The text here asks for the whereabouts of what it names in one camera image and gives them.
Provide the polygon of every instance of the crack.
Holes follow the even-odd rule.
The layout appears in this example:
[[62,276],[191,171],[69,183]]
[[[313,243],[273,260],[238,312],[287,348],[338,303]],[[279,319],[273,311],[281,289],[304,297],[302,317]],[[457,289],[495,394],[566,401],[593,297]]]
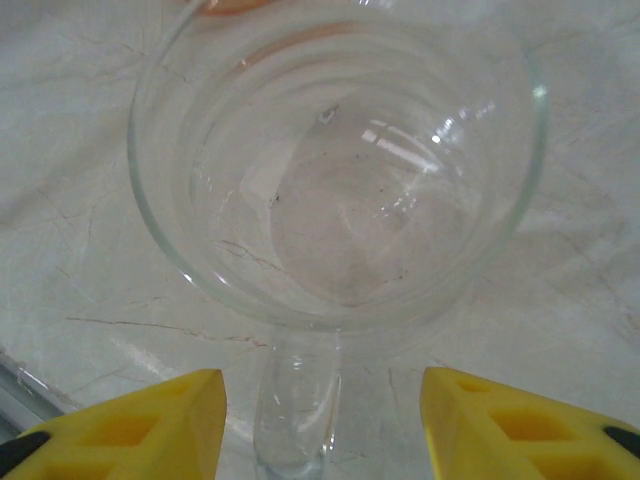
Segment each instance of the crack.
[[391,393],[393,395],[393,406],[396,410],[396,417],[400,420],[400,403],[398,401],[398,392],[393,385],[393,375],[391,374],[391,368],[387,368],[387,376],[389,378],[389,386],[391,387]]
[[81,387],[78,387],[75,390],[73,390],[71,392],[68,392],[67,395],[73,395],[74,393],[78,393],[79,391],[84,390],[88,386],[93,385],[94,383],[96,383],[96,382],[98,382],[98,381],[100,381],[100,380],[102,380],[104,378],[107,378],[107,377],[110,377],[111,375],[115,375],[117,373],[120,373],[121,371],[125,370],[126,368],[127,368],[127,365],[125,365],[123,367],[120,367],[120,368],[116,368],[112,372],[108,372],[108,373],[105,373],[103,375],[100,375],[99,377],[96,377],[93,380],[91,380],[90,382],[82,385]]
[[153,327],[163,330],[172,330],[176,332],[180,332],[183,335],[187,335],[189,337],[195,337],[202,340],[208,340],[210,342],[243,342],[250,343],[253,347],[266,347],[268,346],[266,343],[260,342],[254,337],[240,337],[240,336],[231,336],[231,337],[214,337],[211,335],[207,335],[202,332],[195,332],[188,328],[183,327],[174,327],[172,325],[160,325],[158,323],[138,323],[138,322],[129,322],[126,320],[102,320],[99,318],[84,318],[84,317],[66,317],[67,320],[71,320],[74,322],[86,322],[86,323],[100,323],[103,325],[125,325],[125,326],[133,326],[133,327]]
[[260,257],[255,256],[253,253],[251,253],[249,250],[247,250],[242,245],[239,245],[239,244],[234,243],[234,242],[230,242],[228,240],[221,240],[221,241],[217,242],[216,245],[219,248],[223,249],[224,251],[230,253],[234,257],[238,257],[238,258],[249,257],[251,260],[256,262],[262,268],[274,269],[274,270],[278,270],[279,272],[282,272],[282,269],[280,267],[278,267],[277,265],[269,262],[268,260],[265,260],[264,258],[260,258]]

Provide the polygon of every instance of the white marble countertop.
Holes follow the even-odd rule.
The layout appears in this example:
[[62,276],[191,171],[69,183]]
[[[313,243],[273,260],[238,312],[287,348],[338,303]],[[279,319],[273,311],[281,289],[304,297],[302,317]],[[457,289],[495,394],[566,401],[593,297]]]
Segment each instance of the white marble countertop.
[[[460,312],[406,353],[345,372],[351,413],[331,478],[428,476],[417,399],[434,364],[640,426],[640,3],[530,3],[552,94],[539,193]],[[184,281],[128,179],[136,74],[181,7],[0,7],[0,348],[70,407],[223,369],[218,478],[251,478],[268,332]]]

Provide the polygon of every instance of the glass rim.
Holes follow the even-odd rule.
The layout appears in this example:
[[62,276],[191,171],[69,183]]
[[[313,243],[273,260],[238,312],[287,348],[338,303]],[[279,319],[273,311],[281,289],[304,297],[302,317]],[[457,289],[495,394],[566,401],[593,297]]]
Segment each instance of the glass rim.
[[322,315],[300,312],[290,307],[247,302],[241,295],[235,294],[228,287],[218,287],[193,267],[176,249],[161,227],[161,223],[154,214],[149,203],[143,180],[140,175],[139,159],[137,155],[138,137],[137,125],[141,122],[139,104],[144,98],[150,82],[153,79],[154,68],[159,65],[182,33],[198,14],[206,0],[192,0],[180,13],[175,23],[163,35],[160,44],[144,60],[144,64],[135,86],[133,100],[129,111],[129,125],[127,129],[127,155],[129,177],[138,209],[151,236],[163,253],[178,268],[182,275],[196,285],[210,297],[219,300],[233,310],[247,315],[249,318],[266,323],[295,328],[306,328],[317,331],[354,331],[383,327],[386,323],[407,323],[418,317],[428,320],[434,312],[430,312],[430,305],[435,303],[433,298],[457,292],[471,279],[475,278],[482,268],[493,258],[500,248],[509,240],[523,218],[527,207],[539,183],[547,143],[548,124],[548,92],[542,82],[541,70],[532,52],[523,49],[523,57],[529,69],[531,91],[531,105],[534,115],[533,141],[531,157],[520,193],[505,215],[501,224],[501,231],[480,250],[475,258],[462,267],[458,266],[445,276],[442,282],[433,290],[419,299],[396,305],[393,309],[382,309],[373,315],[357,315],[346,318],[345,315]]

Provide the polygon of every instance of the glass mug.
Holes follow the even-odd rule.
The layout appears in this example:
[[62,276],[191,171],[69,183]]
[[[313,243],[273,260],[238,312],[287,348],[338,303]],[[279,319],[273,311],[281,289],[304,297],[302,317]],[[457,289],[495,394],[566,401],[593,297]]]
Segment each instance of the glass mug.
[[262,478],[322,478],[345,352],[378,354],[446,311],[540,176],[547,91],[513,6],[360,3],[216,19],[192,1],[131,108],[154,239],[187,280],[273,326]]

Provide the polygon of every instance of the glass cup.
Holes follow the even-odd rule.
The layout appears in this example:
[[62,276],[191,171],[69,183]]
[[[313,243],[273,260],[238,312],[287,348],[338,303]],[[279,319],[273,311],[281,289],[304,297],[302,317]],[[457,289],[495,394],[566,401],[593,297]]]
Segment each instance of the glass cup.
[[273,325],[259,475],[322,478],[345,351],[441,315],[511,235],[547,91],[505,6],[205,3],[140,76],[133,189],[187,280]]

